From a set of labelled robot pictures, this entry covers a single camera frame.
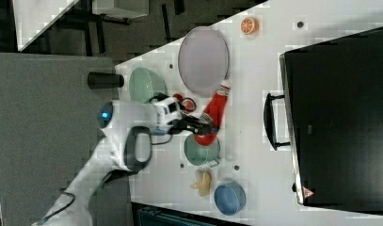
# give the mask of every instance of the green plate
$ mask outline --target green plate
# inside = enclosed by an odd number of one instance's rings
[[[146,103],[157,92],[168,94],[165,82],[157,73],[146,68],[133,70],[129,81],[132,101]]]

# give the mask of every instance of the gray carpet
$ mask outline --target gray carpet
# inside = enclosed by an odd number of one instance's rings
[[[185,11],[175,15],[173,0],[151,0],[150,14],[135,18],[129,25],[104,23],[106,52],[98,53],[96,26],[90,23],[91,41],[94,56],[111,57],[120,63],[165,45],[187,34],[191,29],[217,23],[240,11],[264,2],[253,0],[184,0]],[[166,4],[170,39],[167,39],[161,6]],[[86,47],[84,34],[76,30],[59,30],[54,24],[46,31],[50,37],[51,54],[84,56]],[[25,51],[39,53],[44,40],[40,37]]]

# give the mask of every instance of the orange slice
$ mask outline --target orange slice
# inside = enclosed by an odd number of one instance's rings
[[[241,30],[246,35],[250,35],[253,32],[257,31],[259,28],[258,21],[253,17],[246,17],[241,23]]]

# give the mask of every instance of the black cylinder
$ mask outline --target black cylinder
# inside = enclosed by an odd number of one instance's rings
[[[113,73],[89,73],[88,86],[90,89],[121,88],[124,85],[123,76]]]

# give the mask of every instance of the warning label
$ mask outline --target warning label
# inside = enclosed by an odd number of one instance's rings
[[[305,197],[305,199],[314,195],[314,192],[308,190],[306,187],[302,186],[302,189],[303,189],[303,196]]]

